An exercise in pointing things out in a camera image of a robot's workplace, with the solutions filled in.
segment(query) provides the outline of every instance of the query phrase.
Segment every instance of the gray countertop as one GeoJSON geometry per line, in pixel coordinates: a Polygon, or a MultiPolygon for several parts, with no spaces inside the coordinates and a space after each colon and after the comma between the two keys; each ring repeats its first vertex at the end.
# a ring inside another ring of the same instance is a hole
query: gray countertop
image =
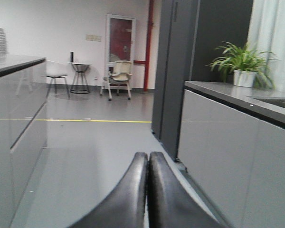
{"type": "Polygon", "coordinates": [[[193,91],[202,92],[225,102],[240,106],[249,112],[265,116],[269,119],[272,119],[275,123],[278,122],[282,125],[285,124],[285,108],[258,101],[250,97],[285,98],[284,92],[239,87],[232,84],[220,82],[186,81],[185,86],[186,88],[193,91]]]}
{"type": "Polygon", "coordinates": [[[0,55],[0,73],[4,74],[4,72],[12,69],[25,67],[44,60],[44,57],[0,55]]]}

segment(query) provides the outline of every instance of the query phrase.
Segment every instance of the gray cabinet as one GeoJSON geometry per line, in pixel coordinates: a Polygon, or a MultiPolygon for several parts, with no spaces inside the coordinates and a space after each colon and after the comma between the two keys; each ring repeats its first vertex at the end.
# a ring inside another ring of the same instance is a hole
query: gray cabinet
{"type": "Polygon", "coordinates": [[[185,90],[179,157],[234,227],[285,227],[284,129],[185,90]]]}
{"type": "Polygon", "coordinates": [[[9,85],[0,78],[0,228],[7,228],[13,218],[12,169],[10,163],[9,85]]]}
{"type": "Polygon", "coordinates": [[[243,227],[285,228],[285,130],[260,121],[243,227]]]}
{"type": "Polygon", "coordinates": [[[46,142],[45,63],[0,77],[0,228],[10,226],[46,142]]]}
{"type": "Polygon", "coordinates": [[[220,55],[214,48],[222,41],[246,42],[252,3],[162,1],[152,130],[172,158],[178,152],[184,81],[220,80],[207,64],[220,55]]]}

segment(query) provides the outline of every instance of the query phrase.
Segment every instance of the red pipe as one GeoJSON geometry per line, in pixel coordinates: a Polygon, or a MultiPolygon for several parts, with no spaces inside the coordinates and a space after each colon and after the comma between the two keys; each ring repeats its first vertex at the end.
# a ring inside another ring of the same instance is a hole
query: red pipe
{"type": "Polygon", "coordinates": [[[144,80],[143,80],[143,90],[144,91],[148,90],[151,35],[152,35],[152,27],[153,27],[153,8],[154,8],[154,0],[150,0],[149,15],[148,15],[147,45],[146,45],[146,61],[145,61],[144,80]]]}
{"type": "Polygon", "coordinates": [[[142,64],[142,65],[145,65],[145,64],[146,64],[146,61],[134,60],[134,64],[142,64]]]}

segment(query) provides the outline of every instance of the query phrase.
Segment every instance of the cabinet handle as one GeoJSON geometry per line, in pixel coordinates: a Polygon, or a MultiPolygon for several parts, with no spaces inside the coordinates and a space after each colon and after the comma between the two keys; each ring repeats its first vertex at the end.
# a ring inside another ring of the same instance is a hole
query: cabinet handle
{"type": "Polygon", "coordinates": [[[175,3],[174,19],[173,19],[174,22],[176,22],[176,20],[177,20],[177,9],[178,9],[178,6],[179,6],[179,2],[177,1],[175,3]]]}

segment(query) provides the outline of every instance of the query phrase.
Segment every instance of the kitchen island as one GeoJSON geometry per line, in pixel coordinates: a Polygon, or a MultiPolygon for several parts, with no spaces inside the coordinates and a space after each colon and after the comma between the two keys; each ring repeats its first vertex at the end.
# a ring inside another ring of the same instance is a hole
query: kitchen island
{"type": "Polygon", "coordinates": [[[285,227],[285,108],[264,97],[285,93],[185,82],[179,158],[235,228],[285,227]]]}
{"type": "Polygon", "coordinates": [[[0,55],[0,228],[10,227],[46,143],[45,58],[0,55]]]}

